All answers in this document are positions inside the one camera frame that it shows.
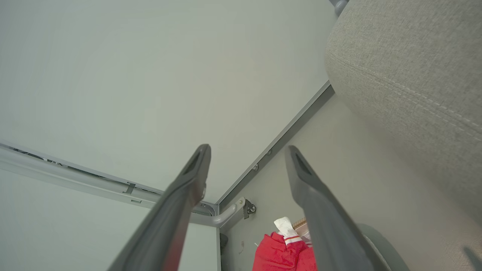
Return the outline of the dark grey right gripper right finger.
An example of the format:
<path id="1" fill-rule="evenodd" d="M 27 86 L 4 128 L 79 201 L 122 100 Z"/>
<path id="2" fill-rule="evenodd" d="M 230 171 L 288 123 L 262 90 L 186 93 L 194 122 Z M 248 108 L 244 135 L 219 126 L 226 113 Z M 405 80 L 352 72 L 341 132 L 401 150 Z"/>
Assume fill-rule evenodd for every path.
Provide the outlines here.
<path id="1" fill-rule="evenodd" d="M 293 145 L 285 149 L 291 195 L 305 214 L 320 271 L 373 271 L 375 251 Z"/>

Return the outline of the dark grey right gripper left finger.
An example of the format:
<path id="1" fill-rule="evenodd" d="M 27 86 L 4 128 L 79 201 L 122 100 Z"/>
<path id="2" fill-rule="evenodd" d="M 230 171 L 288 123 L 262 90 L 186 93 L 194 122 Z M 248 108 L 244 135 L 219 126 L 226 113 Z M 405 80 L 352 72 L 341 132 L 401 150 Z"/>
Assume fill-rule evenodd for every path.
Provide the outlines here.
<path id="1" fill-rule="evenodd" d="M 177 271 L 191 218 L 204 198 L 211 161 L 200 145 L 110 266 L 111 271 Z"/>

